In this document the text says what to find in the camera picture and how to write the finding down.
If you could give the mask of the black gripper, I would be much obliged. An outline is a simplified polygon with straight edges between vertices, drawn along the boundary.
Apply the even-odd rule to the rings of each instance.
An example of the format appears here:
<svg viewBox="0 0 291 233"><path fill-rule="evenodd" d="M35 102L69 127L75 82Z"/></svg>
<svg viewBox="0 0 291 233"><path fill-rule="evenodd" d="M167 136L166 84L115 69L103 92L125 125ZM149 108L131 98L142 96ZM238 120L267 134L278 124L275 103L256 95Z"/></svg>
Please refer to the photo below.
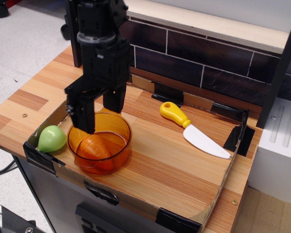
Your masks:
<svg viewBox="0 0 291 233"><path fill-rule="evenodd" d="M66 111L75 128L93 134L94 98L85 93L108 90L103 94L104 108L121 113L129 79L130 43L126 39L119 39L110 47L81 45L81 58L83 75L65 89Z"/></svg>

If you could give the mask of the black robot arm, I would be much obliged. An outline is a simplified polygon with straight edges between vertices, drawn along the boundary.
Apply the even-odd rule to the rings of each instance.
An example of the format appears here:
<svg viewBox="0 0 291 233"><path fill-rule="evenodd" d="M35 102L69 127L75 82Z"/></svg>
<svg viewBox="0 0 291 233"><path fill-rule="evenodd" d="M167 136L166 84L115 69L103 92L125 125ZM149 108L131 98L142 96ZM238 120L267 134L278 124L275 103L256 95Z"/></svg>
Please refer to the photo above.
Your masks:
<svg viewBox="0 0 291 233"><path fill-rule="evenodd" d="M74 65L83 74L65 88L67 112L74 127L95 132L94 101L120 113L130 76L130 42L119 28L127 22L128 6L122 0L68 0L66 23Z"/></svg>

